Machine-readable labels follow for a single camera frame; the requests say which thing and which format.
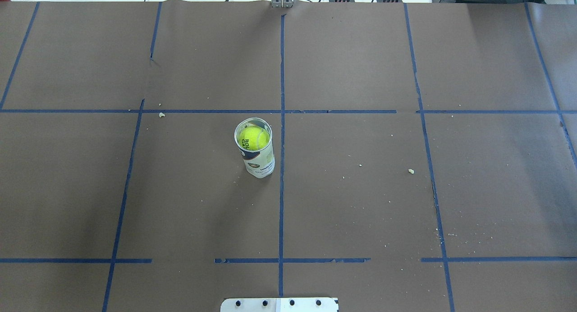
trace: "can label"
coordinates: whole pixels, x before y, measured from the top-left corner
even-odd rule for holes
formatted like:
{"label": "can label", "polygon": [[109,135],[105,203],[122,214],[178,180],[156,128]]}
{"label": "can label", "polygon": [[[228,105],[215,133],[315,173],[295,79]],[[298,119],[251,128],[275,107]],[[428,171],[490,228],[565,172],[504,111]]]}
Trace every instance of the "can label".
{"label": "can label", "polygon": [[[270,135],[266,146],[257,151],[249,151],[243,148],[243,145],[238,142],[238,136],[245,128],[251,126],[261,127],[268,132],[268,135]],[[264,119],[252,117],[239,123],[237,128],[234,130],[234,143],[237,144],[237,148],[243,156],[243,161],[245,162],[247,171],[253,176],[263,178],[271,174],[272,170],[275,169],[275,155],[272,151],[272,129]]]}

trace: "yellow tennis ball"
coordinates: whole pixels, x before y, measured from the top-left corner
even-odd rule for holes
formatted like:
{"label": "yellow tennis ball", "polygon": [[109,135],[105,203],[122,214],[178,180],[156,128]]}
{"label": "yellow tennis ball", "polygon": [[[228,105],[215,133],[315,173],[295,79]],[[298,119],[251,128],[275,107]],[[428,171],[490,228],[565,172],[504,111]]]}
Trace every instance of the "yellow tennis ball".
{"label": "yellow tennis ball", "polygon": [[238,136],[238,144],[249,151],[258,151],[263,149],[270,140],[268,132],[258,126],[250,126],[241,131]]}

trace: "tennis ball can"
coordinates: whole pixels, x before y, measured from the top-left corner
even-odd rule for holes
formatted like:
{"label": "tennis ball can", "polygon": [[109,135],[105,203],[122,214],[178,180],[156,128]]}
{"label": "tennis ball can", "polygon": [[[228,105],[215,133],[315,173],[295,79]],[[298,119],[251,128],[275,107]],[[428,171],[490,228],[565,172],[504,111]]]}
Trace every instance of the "tennis ball can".
{"label": "tennis ball can", "polygon": [[275,169],[275,155],[272,151],[272,129],[257,117],[245,119],[234,130],[237,144],[249,174],[264,178]]}

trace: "blue tape line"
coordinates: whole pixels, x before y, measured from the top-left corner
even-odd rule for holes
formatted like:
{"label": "blue tape line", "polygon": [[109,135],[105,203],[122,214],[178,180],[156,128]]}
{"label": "blue tape line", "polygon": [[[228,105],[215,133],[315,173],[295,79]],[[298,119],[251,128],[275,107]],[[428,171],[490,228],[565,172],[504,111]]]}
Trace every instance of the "blue tape line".
{"label": "blue tape line", "polygon": [[[577,257],[449,257],[449,262],[577,261]],[[421,258],[421,262],[443,262],[442,258]]]}
{"label": "blue tape line", "polygon": [[[137,109],[1,109],[2,113],[132,113]],[[282,110],[245,109],[144,109],[142,113],[190,113],[190,114],[280,114]],[[285,110],[288,114],[396,114],[396,110]]]}
{"label": "blue tape line", "polygon": [[449,274],[449,262],[447,261],[447,250],[445,248],[445,236],[443,232],[443,222],[441,221],[441,210],[439,208],[439,198],[437,196],[437,185],[435,183],[435,172],[433,171],[433,160],[431,159],[431,151],[429,147],[429,136],[427,135],[427,127],[425,122],[425,114],[423,111],[423,100],[421,97],[421,88],[419,87],[419,81],[417,79],[417,61],[415,60],[415,50],[412,44],[412,34],[411,25],[408,18],[408,7],[404,3],[404,16],[405,22],[407,23],[407,34],[408,34],[408,44],[411,51],[412,60],[412,72],[415,78],[415,88],[417,89],[419,111],[421,111],[421,125],[423,129],[423,137],[425,139],[425,149],[427,153],[427,161],[429,163],[429,174],[431,178],[431,184],[433,187],[433,196],[435,199],[435,210],[437,211],[437,229],[439,230],[439,239],[441,241],[441,254],[443,255],[443,267],[445,270],[445,283],[447,284],[447,296],[449,297],[449,307],[451,312],[455,312],[455,303],[453,301],[453,287],[451,286],[451,276]]}
{"label": "blue tape line", "polygon": [[285,258],[286,263],[365,263],[370,258]]}
{"label": "blue tape line", "polygon": [[279,197],[279,297],[283,297],[284,259],[284,16],[280,16],[280,197]]}
{"label": "blue tape line", "polygon": [[396,114],[396,110],[285,110],[288,114]]}
{"label": "blue tape line", "polygon": [[[417,110],[424,114],[509,114],[509,115],[575,115],[577,110]],[[0,113],[132,113],[138,114],[138,109],[0,109]],[[280,114],[281,110],[245,110],[245,109],[144,109],[142,113],[190,113],[190,114]],[[396,114],[396,110],[285,110],[286,114]]]}
{"label": "blue tape line", "polygon": [[4,102],[6,102],[6,96],[8,96],[8,90],[10,90],[10,85],[12,84],[12,79],[14,78],[14,74],[16,73],[18,63],[20,63],[20,57],[22,57],[22,52],[24,51],[24,46],[26,45],[26,41],[28,40],[28,35],[30,35],[30,31],[32,30],[32,24],[34,23],[34,19],[36,18],[36,14],[38,13],[39,6],[40,2],[37,2],[36,6],[34,7],[34,12],[32,13],[32,17],[30,18],[30,23],[28,23],[26,33],[24,34],[22,44],[20,45],[20,50],[18,51],[18,55],[16,55],[16,60],[14,61],[14,65],[12,66],[12,72],[10,72],[8,82],[6,82],[6,88],[4,88],[4,94],[2,95],[2,100],[0,100],[0,109],[4,107]]}
{"label": "blue tape line", "polygon": [[143,113],[191,113],[191,114],[280,114],[280,110],[235,110],[235,109],[144,109]]}
{"label": "blue tape line", "polygon": [[160,21],[160,10],[162,9],[162,2],[158,2],[158,10],[156,11],[156,23],[154,24],[154,33],[152,34],[152,43],[150,44],[150,59],[154,54],[154,45],[156,43],[156,33],[158,32],[158,22]]}
{"label": "blue tape line", "polygon": [[529,6],[528,6],[527,2],[525,2],[525,14],[527,14],[527,21],[529,24],[529,29],[531,30],[531,37],[533,38],[533,43],[535,44],[535,49],[537,51],[537,55],[539,55],[539,61],[541,63],[541,67],[543,69],[543,72],[545,74],[545,78],[547,80],[547,85],[549,86],[551,96],[553,97],[553,102],[555,103],[555,109],[557,109],[557,114],[559,115],[559,120],[561,121],[561,125],[563,125],[563,133],[565,134],[565,140],[567,140],[567,144],[569,145],[569,151],[571,152],[571,157],[573,158],[573,165],[575,166],[575,169],[577,169],[577,155],[575,154],[575,148],[573,147],[573,142],[571,142],[571,137],[569,136],[569,131],[567,131],[567,125],[565,124],[565,118],[563,118],[563,114],[561,113],[561,107],[559,106],[559,101],[557,100],[557,95],[555,94],[555,90],[553,89],[553,84],[551,83],[551,78],[549,76],[547,66],[545,65],[545,61],[543,60],[543,55],[540,51],[539,43],[537,41],[535,30],[533,28],[533,22],[531,20],[531,13],[529,12]]}
{"label": "blue tape line", "polygon": [[138,110],[128,109],[2,109],[2,113],[134,113]]}
{"label": "blue tape line", "polygon": [[140,132],[140,122],[142,121],[142,109],[144,108],[144,99],[140,102],[140,109],[138,110],[138,119],[136,120],[136,128],[134,129],[134,138],[132,139],[132,150],[130,151],[130,161],[128,162],[128,171],[126,172],[126,181],[124,183],[124,193],[122,194],[122,205],[120,206],[120,214],[118,216],[118,225],[116,227],[116,236],[114,238],[114,247],[112,250],[112,258],[110,261],[109,277],[106,282],[105,299],[102,304],[102,312],[106,312],[108,308],[108,300],[110,297],[110,287],[112,285],[112,278],[114,276],[114,265],[116,264],[116,255],[118,253],[118,243],[120,242],[120,233],[122,230],[122,221],[124,219],[124,209],[126,208],[126,199],[128,198],[128,184],[132,176],[132,166],[134,164],[134,152],[136,150],[136,141],[138,140],[138,133]]}
{"label": "blue tape line", "polygon": [[[0,258],[0,263],[110,263],[93,258]],[[117,259],[116,263],[152,263],[152,259]]]}
{"label": "blue tape line", "polygon": [[[365,263],[370,258],[283,258],[283,263]],[[278,263],[278,258],[225,258],[215,263]]]}
{"label": "blue tape line", "polygon": [[556,110],[417,110],[424,114],[510,114],[510,115],[556,115]]}

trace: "metal plate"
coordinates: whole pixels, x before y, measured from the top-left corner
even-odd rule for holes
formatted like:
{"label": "metal plate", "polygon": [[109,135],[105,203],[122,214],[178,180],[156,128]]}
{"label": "metal plate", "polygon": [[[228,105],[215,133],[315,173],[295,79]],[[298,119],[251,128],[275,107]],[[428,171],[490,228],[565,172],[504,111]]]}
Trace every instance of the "metal plate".
{"label": "metal plate", "polygon": [[275,312],[338,312],[337,298],[256,298],[226,299],[220,312],[275,311]]}

